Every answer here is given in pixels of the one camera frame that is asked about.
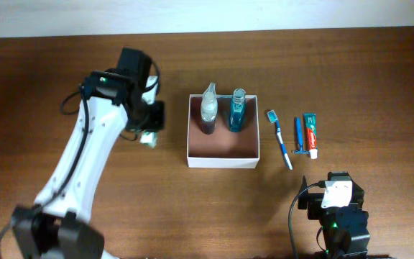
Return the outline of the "blue white toothbrush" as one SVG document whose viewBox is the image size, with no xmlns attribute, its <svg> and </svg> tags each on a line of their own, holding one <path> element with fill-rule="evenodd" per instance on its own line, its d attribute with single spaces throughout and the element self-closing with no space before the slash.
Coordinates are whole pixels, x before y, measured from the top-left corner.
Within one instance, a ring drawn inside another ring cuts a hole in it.
<svg viewBox="0 0 414 259">
<path fill-rule="evenodd" d="M 290 161 L 290 157 L 288 155 L 287 149 L 286 149 L 285 144 L 283 142 L 281 127 L 280 127 L 280 123 L 279 123 L 277 114 L 275 113 L 275 111 L 273 109 L 271 109 L 267 112 L 267 117 L 268 117 L 268 120 L 270 121 L 270 123 L 274 124 L 274 126 L 275 126 L 275 134 L 276 134 L 277 140 L 278 140 L 279 145 L 280 145 L 283 160 L 285 161 L 287 167 L 290 170 L 292 170 L 293 165 Z"/>
</svg>

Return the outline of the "teal mouthwash bottle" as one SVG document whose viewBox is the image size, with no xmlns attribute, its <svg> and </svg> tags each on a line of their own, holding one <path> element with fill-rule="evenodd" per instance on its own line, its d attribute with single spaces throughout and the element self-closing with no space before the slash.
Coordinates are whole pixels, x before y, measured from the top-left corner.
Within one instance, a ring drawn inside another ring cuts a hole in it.
<svg viewBox="0 0 414 259">
<path fill-rule="evenodd" d="M 234 90 L 230 103 L 229 129 L 240 132 L 246 109 L 246 91 L 242 88 Z"/>
</svg>

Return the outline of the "purple spray bottle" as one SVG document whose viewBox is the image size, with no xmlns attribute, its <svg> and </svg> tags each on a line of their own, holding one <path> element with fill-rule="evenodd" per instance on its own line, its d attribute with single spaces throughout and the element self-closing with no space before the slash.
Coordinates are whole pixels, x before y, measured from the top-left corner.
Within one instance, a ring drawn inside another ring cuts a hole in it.
<svg viewBox="0 0 414 259">
<path fill-rule="evenodd" d="M 218 101 L 216 97 L 216 84 L 210 82 L 204 91 L 201 101 L 201 130 L 210 135 L 214 132 L 218 113 Z"/>
</svg>

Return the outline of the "green white soap box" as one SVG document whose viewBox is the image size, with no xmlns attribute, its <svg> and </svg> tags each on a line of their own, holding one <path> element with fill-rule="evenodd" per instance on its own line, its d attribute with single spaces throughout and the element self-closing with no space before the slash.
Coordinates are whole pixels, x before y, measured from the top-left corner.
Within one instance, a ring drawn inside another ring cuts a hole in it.
<svg viewBox="0 0 414 259">
<path fill-rule="evenodd" d="M 146 132 L 144 131 L 140 135 L 139 142 L 143 145 L 146 145 L 150 148 L 154 148 L 157 145 L 157 133 L 156 132 Z"/>
</svg>

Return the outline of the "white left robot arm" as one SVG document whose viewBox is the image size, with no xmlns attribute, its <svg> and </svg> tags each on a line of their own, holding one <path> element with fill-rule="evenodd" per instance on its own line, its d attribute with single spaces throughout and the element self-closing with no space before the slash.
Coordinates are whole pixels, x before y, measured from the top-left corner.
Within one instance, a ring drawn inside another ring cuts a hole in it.
<svg viewBox="0 0 414 259">
<path fill-rule="evenodd" d="M 160 74 L 141 50 L 122 49 L 116 67 L 93 71 L 79 85 L 72 135 L 49 181 L 31 207 L 17 206 L 11 230 L 23 258 L 111 258 L 92 226 L 95 192 L 115 142 L 123 132 L 154 147 L 165 126 L 165 104 L 156 96 Z"/>
</svg>

